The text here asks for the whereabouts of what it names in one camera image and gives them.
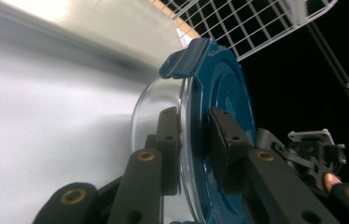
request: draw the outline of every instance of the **black background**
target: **black background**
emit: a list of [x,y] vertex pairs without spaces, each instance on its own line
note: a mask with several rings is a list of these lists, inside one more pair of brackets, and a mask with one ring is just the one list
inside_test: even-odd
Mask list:
[[[349,76],[349,0],[315,21]],[[258,127],[283,142],[291,132],[329,129],[346,144],[349,182],[349,98],[306,27],[240,62]]]

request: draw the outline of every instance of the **white wire grid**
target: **white wire grid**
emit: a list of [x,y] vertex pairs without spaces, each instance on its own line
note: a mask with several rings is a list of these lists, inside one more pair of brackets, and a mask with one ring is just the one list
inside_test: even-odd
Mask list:
[[180,38],[214,37],[231,49],[239,62],[325,14],[337,0],[150,2],[174,20]]

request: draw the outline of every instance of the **blue plastic lid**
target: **blue plastic lid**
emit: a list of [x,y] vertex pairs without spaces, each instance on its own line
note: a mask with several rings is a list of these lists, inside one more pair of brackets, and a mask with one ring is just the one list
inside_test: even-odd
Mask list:
[[218,192],[208,154],[210,107],[229,111],[253,145],[256,127],[240,65],[233,53],[214,39],[199,38],[172,54],[160,69],[162,78],[193,77],[190,132],[195,184],[206,223],[246,223],[241,196]]

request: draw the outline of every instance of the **wire mesh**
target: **wire mesh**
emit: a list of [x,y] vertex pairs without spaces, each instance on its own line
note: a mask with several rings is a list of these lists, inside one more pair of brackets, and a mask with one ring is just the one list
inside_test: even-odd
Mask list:
[[337,0],[150,0],[180,38],[213,37],[238,62],[329,11]]

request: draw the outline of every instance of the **white wall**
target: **white wall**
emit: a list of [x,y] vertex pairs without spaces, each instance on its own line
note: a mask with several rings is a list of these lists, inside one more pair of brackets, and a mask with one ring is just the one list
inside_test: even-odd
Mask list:
[[0,0],[0,10],[156,70],[182,49],[172,19],[147,0]]
[[155,74],[0,18],[0,223],[58,188],[122,175],[133,108]]

